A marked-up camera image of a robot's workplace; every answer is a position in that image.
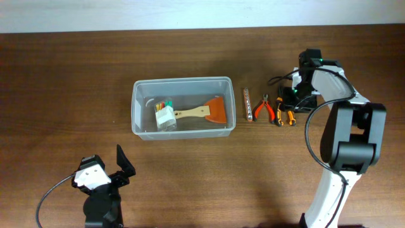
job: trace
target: wooden handle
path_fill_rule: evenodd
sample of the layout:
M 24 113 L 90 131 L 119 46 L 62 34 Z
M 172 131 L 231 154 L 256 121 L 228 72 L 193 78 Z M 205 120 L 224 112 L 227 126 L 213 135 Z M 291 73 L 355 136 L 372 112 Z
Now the wooden handle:
M 205 117 L 209 114 L 209 106 L 200 106 L 191 110 L 175 111 L 176 119 L 183 117 Z

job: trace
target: orange brush head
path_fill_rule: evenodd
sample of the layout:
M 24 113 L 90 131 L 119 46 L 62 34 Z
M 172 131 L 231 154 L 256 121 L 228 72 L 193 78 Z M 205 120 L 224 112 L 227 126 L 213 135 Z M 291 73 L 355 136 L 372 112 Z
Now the orange brush head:
M 209 115 L 205 119 L 218 124 L 226 124 L 227 116 L 225 114 L 225 107 L 223 105 L 223 98 L 210 99 L 204 105 L 209 106 Z

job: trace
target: white container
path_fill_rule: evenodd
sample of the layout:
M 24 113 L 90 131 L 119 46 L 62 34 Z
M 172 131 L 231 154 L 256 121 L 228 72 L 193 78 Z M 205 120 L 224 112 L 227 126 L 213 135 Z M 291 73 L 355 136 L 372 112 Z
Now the white container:
M 154 103 L 170 98 L 175 110 L 189 110 L 217 96 L 223 97 L 226 124 L 201 117 L 185 117 L 177 120 L 176 131 L 157 131 Z M 229 136 L 236 126 L 232 81 L 228 77 L 139 80 L 132 93 L 131 120 L 132 131 L 143 140 Z

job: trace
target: black and yellow handle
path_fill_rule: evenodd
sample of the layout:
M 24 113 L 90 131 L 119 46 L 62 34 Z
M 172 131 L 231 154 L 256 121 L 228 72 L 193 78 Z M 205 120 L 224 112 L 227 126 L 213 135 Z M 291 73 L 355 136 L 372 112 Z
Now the black and yellow handle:
M 281 121 L 281 108 L 283 105 L 283 99 L 277 98 L 276 100 L 276 107 L 277 107 L 277 114 L 276 114 L 276 125 L 281 127 L 284 123 Z
M 295 126 L 297 123 L 296 117 L 294 116 L 294 112 L 293 111 L 287 111 L 287 114 L 289 116 L 289 124 L 291 126 Z

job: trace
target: red plier handle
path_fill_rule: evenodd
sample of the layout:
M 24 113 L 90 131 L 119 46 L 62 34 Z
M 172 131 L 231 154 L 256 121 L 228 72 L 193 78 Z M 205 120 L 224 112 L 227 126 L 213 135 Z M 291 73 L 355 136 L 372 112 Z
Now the red plier handle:
M 260 105 L 255 109 L 254 114 L 253 114 L 253 120 L 254 121 L 258 121 L 258 117 L 259 117 L 259 112 L 261 111 L 261 109 L 266 106 L 267 112 L 268 112 L 268 116 L 270 118 L 270 123 L 274 123 L 274 119 L 275 119 L 275 115 L 274 115 L 274 111 L 271 108 L 271 106 L 269 105 L 268 101 L 267 101 L 268 95 L 264 94 L 263 95 L 263 100 L 260 101 Z

